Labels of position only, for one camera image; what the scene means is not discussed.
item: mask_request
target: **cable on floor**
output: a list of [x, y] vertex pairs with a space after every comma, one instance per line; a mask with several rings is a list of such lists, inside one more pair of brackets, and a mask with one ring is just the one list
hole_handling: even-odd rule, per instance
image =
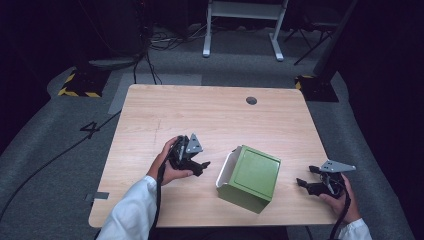
[[103, 126], [105, 126], [107, 123], [109, 123], [113, 118], [115, 118], [116, 116], [118, 116], [121, 111], [117, 112], [116, 114], [114, 114], [113, 116], [111, 116], [108, 120], [106, 120], [103, 124], [101, 124], [98, 128], [92, 128], [91, 131], [87, 134], [87, 136], [85, 136], [84, 138], [82, 138], [81, 140], [79, 140], [78, 142], [76, 142], [75, 144], [73, 144], [71, 147], [67, 148], [65, 151], [61, 152], [60, 154], [56, 155], [55, 157], [53, 157], [51, 160], [49, 160], [48, 162], [46, 162], [44, 165], [42, 165], [41, 167], [39, 167], [34, 173], [32, 173], [28, 178], [25, 179], [25, 181], [15, 190], [15, 192], [13, 192], [13, 194], [10, 196], [9, 200], [6, 202], [5, 206], [3, 207], [1, 213], [0, 213], [0, 223], [3, 219], [3, 216], [7, 210], [7, 208], [9, 207], [10, 203], [12, 203], [13, 199], [16, 197], [16, 195], [19, 193], [19, 191], [21, 191], [21, 189], [35, 176], [37, 175], [39, 172], [41, 172], [43, 169], [45, 169], [47, 166], [49, 166], [51, 163], [53, 163], [54, 161], [56, 161], [57, 159], [59, 159], [60, 157], [62, 157], [63, 155], [65, 155], [66, 153], [68, 153], [69, 151], [71, 151], [72, 149], [74, 149], [75, 147], [77, 147], [78, 145], [80, 145], [81, 143], [83, 143], [85, 140], [90, 139], [91, 136], [95, 133], [98, 132]]
[[305, 228], [306, 228], [306, 231], [308, 232], [309, 240], [314, 240], [314, 238], [312, 237], [311, 229], [309, 229], [308, 226], [305, 226]]

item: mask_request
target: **yellow black caution tape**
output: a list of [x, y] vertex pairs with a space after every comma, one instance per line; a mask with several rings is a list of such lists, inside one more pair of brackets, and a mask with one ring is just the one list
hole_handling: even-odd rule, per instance
[[316, 78], [314, 76], [309, 76], [309, 75], [299, 75], [297, 77], [294, 78], [294, 84], [297, 90], [302, 90], [302, 84], [300, 83], [301, 80], [303, 79], [313, 79]]
[[59, 91], [59, 96], [101, 97], [110, 71], [81, 74], [73, 70]]

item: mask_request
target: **chair leg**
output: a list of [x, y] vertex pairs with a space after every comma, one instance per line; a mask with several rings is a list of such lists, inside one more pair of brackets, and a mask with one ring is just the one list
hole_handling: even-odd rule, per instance
[[206, 27], [205, 43], [203, 44], [203, 57], [209, 57], [211, 54], [212, 0], [210, 0], [208, 4], [208, 17], [206, 21], [207, 21], [207, 27]]
[[303, 39], [305, 40], [306, 44], [308, 44], [309, 49], [311, 49], [311, 44], [309, 43], [308, 39], [305, 37], [305, 34], [303, 34], [302, 30], [299, 29], [300, 34], [302, 34]]
[[278, 14], [278, 20], [277, 20], [277, 23], [275, 24], [274, 33], [269, 34], [271, 45], [272, 45], [272, 48], [274, 49], [275, 58], [279, 62], [284, 60], [284, 56], [283, 56], [283, 53], [281, 52], [281, 48], [280, 48], [280, 45], [278, 44], [277, 39], [278, 39], [278, 33], [280, 32], [280, 29], [281, 29], [281, 24], [283, 23], [284, 15], [286, 14], [286, 5], [287, 5], [287, 0], [284, 0], [284, 3], [283, 5], [281, 5], [281, 9]]
[[284, 42], [287, 42], [292, 36], [293, 36], [293, 34], [295, 34], [296, 32], [297, 32], [298, 30], [297, 29], [295, 29], [295, 30], [293, 30], [291, 33], [290, 33], [290, 35], [288, 35], [285, 39], [284, 39]]
[[321, 41], [319, 41], [313, 48], [309, 49], [308, 52], [306, 52], [305, 54], [303, 54], [303, 56], [301, 58], [299, 58], [299, 60], [297, 60], [294, 65], [297, 65], [298, 63], [300, 63], [300, 61], [302, 61], [306, 56], [309, 55], [309, 53], [311, 53], [313, 50], [315, 50], [319, 45], [321, 45], [321, 43], [323, 43], [325, 40], [327, 40], [327, 38], [331, 37], [331, 34], [328, 34], [327, 36], [325, 36], [323, 39], [321, 39]]

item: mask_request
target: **person's left hand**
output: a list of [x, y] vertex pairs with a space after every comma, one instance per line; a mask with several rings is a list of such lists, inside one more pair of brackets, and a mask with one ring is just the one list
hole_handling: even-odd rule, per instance
[[[158, 178], [158, 170], [162, 162], [165, 160], [166, 155], [168, 154], [171, 146], [177, 141], [178, 137], [174, 137], [165, 143], [165, 146], [162, 149], [162, 152], [158, 154], [155, 161], [153, 161], [152, 166], [150, 166], [147, 175], [151, 176], [157, 181]], [[170, 163], [166, 161], [165, 163], [165, 173], [163, 174], [162, 186], [168, 184], [172, 180], [185, 178], [193, 175], [193, 171], [191, 170], [175, 170], [172, 168]]]

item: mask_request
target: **gray carpet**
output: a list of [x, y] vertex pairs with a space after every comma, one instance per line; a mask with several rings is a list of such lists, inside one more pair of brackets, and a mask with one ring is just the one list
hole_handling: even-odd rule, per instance
[[[202, 57], [203, 39], [183, 43], [173, 50], [150, 50], [150, 60], [164, 84], [182, 77], [186, 84], [294, 88], [293, 79], [312, 70], [325, 46], [298, 66], [293, 63], [307, 51], [300, 35], [279, 42], [285, 56], [277, 62], [265, 29], [256, 32], [218, 32], [212, 37], [211, 56]], [[314, 33], [307, 36], [316, 39]], [[132, 67], [113, 71], [102, 98], [58, 96], [72, 69], [52, 79], [51, 100], [26, 124], [0, 157], [0, 206], [22, 182], [49, 160], [86, 136], [81, 127], [104, 123], [119, 111]], [[146, 61], [136, 70], [137, 81], [151, 78]], [[414, 239], [394, 194], [373, 158], [348, 103], [348, 92], [337, 74], [332, 80], [339, 103], [308, 102], [307, 105], [330, 159], [352, 164], [349, 173], [361, 213], [374, 239]], [[98, 229], [88, 225], [96, 192], [119, 115], [91, 139], [57, 158], [33, 177], [14, 198], [0, 223], [0, 239], [93, 239]], [[314, 239], [328, 239], [332, 226], [311, 226]], [[302, 226], [288, 227], [290, 239], [308, 239]]]

